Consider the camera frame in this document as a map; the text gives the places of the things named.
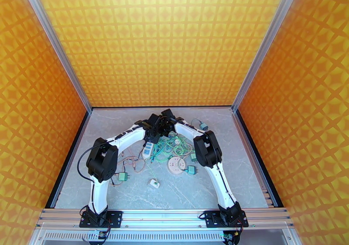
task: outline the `green connector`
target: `green connector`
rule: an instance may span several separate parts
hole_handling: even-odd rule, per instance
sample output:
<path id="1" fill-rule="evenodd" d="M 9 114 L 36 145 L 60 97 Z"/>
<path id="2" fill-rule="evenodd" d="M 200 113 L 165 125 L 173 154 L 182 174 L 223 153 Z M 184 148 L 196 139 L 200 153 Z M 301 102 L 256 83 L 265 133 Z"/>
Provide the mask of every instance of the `green connector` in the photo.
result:
<path id="1" fill-rule="evenodd" d="M 127 175 L 127 172 L 119 173 L 119 181 L 127 181 L 130 177 Z"/>
<path id="2" fill-rule="evenodd" d="M 191 153 L 190 154 L 190 158 L 192 159 L 192 162 L 195 162 L 195 163 L 198 162 L 198 160 L 196 159 L 196 154 L 195 153 Z"/>
<path id="3" fill-rule="evenodd" d="M 188 166 L 188 174 L 195 175 L 196 174 L 196 167 L 195 166 Z"/>

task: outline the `white power strip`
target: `white power strip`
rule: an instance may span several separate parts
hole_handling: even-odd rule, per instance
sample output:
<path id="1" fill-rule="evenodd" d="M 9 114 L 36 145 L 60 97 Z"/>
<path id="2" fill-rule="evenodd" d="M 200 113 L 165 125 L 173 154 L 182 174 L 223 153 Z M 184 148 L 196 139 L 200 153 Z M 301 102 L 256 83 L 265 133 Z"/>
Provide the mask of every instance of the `white power strip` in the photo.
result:
<path id="1" fill-rule="evenodd" d="M 143 149 L 143 152 L 142 152 L 142 156 L 145 160 L 150 158 L 151 152 L 153 151 L 153 147 L 154 147 L 153 143 L 147 142 L 145 144 L 145 148 Z"/>

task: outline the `yellow patterned backdrop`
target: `yellow patterned backdrop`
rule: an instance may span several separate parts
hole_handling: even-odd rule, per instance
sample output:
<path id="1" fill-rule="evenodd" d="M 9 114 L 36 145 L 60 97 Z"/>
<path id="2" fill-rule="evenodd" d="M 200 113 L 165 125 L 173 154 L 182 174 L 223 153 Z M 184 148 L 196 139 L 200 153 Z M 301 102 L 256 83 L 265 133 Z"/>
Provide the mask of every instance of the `yellow patterned backdrop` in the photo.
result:
<path id="1" fill-rule="evenodd" d="M 27 244 L 85 114 L 27 0 L 0 0 L 0 244 Z"/>
<path id="2" fill-rule="evenodd" d="M 295 0 L 242 116 L 304 244 L 349 243 L 349 0 Z"/>
<path id="3" fill-rule="evenodd" d="M 231 105 L 280 0 L 41 0 L 92 106 Z"/>

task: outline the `ventilation grille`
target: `ventilation grille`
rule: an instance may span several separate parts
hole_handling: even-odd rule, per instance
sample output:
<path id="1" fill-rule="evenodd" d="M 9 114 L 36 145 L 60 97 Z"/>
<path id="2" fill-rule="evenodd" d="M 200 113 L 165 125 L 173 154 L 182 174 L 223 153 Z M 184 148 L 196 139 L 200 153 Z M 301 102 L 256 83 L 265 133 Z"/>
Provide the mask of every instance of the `ventilation grille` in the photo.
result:
<path id="1" fill-rule="evenodd" d="M 45 240 L 55 241 L 101 241 L 98 239 L 98 231 L 64 231 L 47 230 Z M 222 231 L 112 231 L 108 241 L 113 242 L 213 242 L 222 241 Z"/>

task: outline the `plug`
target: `plug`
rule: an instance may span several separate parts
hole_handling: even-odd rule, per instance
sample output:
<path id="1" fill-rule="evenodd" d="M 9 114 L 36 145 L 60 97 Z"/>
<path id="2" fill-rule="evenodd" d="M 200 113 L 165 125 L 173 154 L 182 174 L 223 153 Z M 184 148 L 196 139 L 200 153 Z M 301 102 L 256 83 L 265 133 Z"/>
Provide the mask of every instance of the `plug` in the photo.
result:
<path id="1" fill-rule="evenodd" d="M 195 162 L 195 163 L 197 163 L 197 162 L 198 162 L 198 160 L 197 160 L 197 158 L 196 158 L 196 154 L 195 154 L 195 153 L 191 153 L 191 154 L 190 154 L 190 158 L 191 158 L 192 162 Z"/>
<path id="2" fill-rule="evenodd" d="M 200 129 L 206 131 L 209 129 L 209 126 L 204 122 L 200 122 Z"/>
<path id="3" fill-rule="evenodd" d="M 188 166 L 188 168 L 186 170 L 187 170 L 188 174 L 190 174 L 190 175 L 197 174 L 195 166 Z"/>
<path id="4" fill-rule="evenodd" d="M 119 173 L 119 181 L 127 181 L 130 178 L 129 175 L 127 175 L 127 172 L 120 172 Z"/>

